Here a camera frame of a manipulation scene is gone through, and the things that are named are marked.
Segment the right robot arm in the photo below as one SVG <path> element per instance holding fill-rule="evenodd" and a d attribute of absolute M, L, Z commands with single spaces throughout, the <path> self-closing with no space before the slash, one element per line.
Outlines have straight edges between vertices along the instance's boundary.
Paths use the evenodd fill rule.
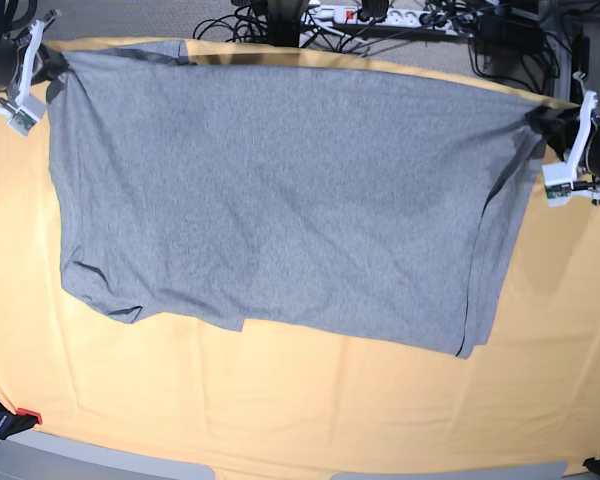
<path fill-rule="evenodd" d="M 29 1 L 17 16 L 18 6 L 17 1 L 0 1 L 0 115 L 26 136 L 46 111 L 46 103 L 31 88 L 56 79 L 68 64 L 59 52 L 43 44 L 44 33 L 61 12 L 52 9 L 38 18 L 38 3 Z"/>

